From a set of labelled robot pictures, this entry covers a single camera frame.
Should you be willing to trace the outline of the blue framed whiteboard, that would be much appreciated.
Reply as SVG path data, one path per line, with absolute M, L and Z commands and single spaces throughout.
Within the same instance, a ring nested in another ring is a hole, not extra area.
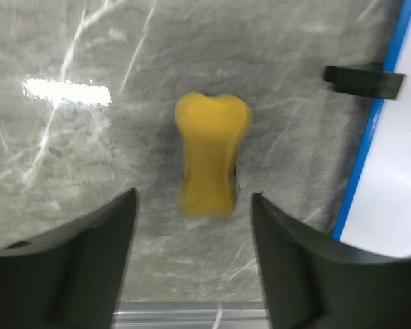
M 327 66 L 338 93 L 369 97 L 360 146 L 333 237 L 377 254 L 411 256 L 411 1 L 404 1 L 383 65 Z

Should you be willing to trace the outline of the yellow bone shaped eraser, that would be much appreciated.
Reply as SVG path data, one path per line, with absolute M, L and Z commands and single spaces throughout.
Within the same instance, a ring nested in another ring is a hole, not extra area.
M 183 146 L 180 204 L 188 217 L 229 221 L 238 199 L 238 151 L 252 120 L 250 107 L 231 94 L 184 95 L 175 107 Z

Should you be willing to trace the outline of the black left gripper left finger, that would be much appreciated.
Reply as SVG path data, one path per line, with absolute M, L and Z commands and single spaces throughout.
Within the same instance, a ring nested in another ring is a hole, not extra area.
M 90 214 L 0 249 L 0 328 L 110 328 L 138 210 L 131 188 Z

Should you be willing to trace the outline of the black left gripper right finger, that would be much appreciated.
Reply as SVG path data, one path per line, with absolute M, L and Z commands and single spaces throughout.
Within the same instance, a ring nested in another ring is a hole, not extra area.
M 251 226 L 271 328 L 411 328 L 411 257 L 336 241 L 259 193 Z

